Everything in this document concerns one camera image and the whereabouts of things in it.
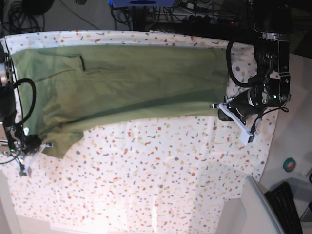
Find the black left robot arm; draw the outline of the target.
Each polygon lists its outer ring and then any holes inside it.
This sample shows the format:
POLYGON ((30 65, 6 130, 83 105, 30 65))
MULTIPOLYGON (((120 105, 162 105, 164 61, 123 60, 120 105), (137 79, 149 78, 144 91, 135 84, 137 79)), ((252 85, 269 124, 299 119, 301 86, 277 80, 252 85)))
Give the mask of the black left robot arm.
POLYGON ((221 121, 232 121, 233 116, 240 121, 257 115, 282 110, 290 100, 289 35, 292 31, 291 10, 287 0, 248 0, 246 17, 251 28, 248 34, 233 38, 226 48, 226 63, 232 82, 244 91, 225 98, 225 107, 230 111, 218 111, 221 121), (257 64, 256 74, 247 82, 239 81, 232 69, 232 47, 234 43, 246 39, 253 44, 253 55, 257 64))

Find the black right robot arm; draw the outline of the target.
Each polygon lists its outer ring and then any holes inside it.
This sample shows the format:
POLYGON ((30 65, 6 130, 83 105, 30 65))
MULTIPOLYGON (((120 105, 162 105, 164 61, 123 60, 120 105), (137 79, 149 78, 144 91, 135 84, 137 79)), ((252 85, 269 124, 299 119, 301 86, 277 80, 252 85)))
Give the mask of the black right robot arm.
POLYGON ((13 60, 7 47, 5 38, 0 39, 0 146, 4 153, 14 157, 24 158, 26 155, 37 150, 41 140, 37 135, 27 135, 24 123, 30 118, 37 98, 35 83, 23 78, 16 77, 13 60), (32 90, 32 102, 29 112, 16 122, 17 105, 15 92, 19 86, 29 84, 32 90))

